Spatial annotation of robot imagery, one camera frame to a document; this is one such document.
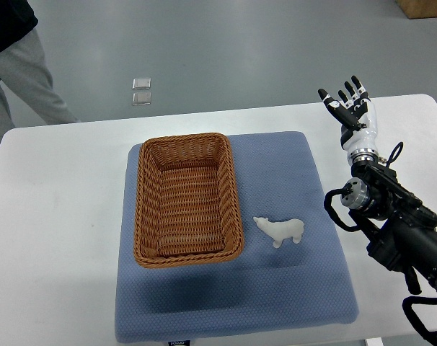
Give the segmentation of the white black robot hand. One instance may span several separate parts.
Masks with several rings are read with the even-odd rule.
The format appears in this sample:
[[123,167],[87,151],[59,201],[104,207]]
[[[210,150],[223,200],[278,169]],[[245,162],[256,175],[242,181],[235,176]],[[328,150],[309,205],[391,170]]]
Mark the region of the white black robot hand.
[[341,124],[340,145],[347,153],[349,165],[360,161],[377,162],[375,106],[356,76],[345,82],[344,87],[347,92],[340,90],[339,99],[330,96],[324,89],[319,89],[318,95],[327,111]]

